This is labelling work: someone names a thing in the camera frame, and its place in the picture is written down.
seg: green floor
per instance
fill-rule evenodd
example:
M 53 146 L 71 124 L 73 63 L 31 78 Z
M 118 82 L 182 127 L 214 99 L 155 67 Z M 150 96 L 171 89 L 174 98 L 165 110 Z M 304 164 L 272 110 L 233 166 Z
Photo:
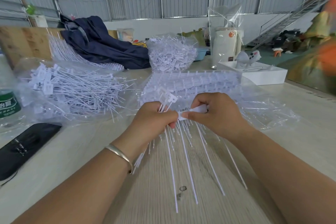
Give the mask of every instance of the green floor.
M 261 55 L 261 59 L 258 61 L 260 63 L 264 63 L 267 65 L 278 65 L 281 62 L 284 62 L 286 60 L 295 58 L 299 55 L 301 55 L 303 52 L 293 52 L 292 54 L 282 53 L 281 57 L 274 57 L 274 52 L 271 49 L 258 49 Z

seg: staircase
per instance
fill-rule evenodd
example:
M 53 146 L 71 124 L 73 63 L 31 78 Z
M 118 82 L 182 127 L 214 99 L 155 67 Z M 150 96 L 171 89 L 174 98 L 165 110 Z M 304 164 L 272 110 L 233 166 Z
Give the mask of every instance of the staircase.
M 260 34 L 247 45 L 254 46 L 252 50 L 257 49 L 260 45 L 268 43 L 271 39 L 280 34 L 286 27 L 291 25 L 298 18 L 311 12 L 317 7 L 325 4 L 328 0 L 307 0 L 300 4 L 288 16 L 288 12 L 282 12 L 263 24 L 260 27 Z

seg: forearm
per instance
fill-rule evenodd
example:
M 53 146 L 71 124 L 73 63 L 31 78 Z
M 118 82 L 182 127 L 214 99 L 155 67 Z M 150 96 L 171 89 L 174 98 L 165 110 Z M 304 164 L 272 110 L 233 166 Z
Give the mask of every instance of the forearm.
M 116 139 L 114 144 L 131 161 L 136 157 L 126 140 Z M 128 171 L 124 159 L 104 149 L 13 224 L 101 223 Z
M 242 152 L 289 223 L 334 223 L 336 183 L 259 131 L 233 144 Z

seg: plastic stool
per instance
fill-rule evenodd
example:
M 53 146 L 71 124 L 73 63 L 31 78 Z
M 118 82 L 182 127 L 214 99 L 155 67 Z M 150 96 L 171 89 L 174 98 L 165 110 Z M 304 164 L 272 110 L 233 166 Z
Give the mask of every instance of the plastic stool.
M 278 54 L 279 54 L 279 57 L 281 57 L 281 52 L 282 51 L 274 51 L 274 57 L 278 56 Z

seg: white wall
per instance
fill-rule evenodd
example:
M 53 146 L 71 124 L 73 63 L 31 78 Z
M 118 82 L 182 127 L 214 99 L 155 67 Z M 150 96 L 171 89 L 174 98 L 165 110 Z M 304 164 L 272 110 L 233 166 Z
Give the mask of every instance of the white wall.
M 295 21 L 288 29 L 299 28 L 305 32 L 311 25 L 311 20 L 317 13 L 309 13 Z M 243 43 L 247 44 L 259 35 L 262 24 L 274 18 L 276 14 L 248 14 L 243 15 L 242 28 L 244 30 Z M 134 28 L 134 39 L 144 40 L 157 34 L 169 32 L 179 33 L 198 30 L 206 27 L 207 17 L 176 18 L 176 19 L 150 19 L 104 22 L 107 29 Z

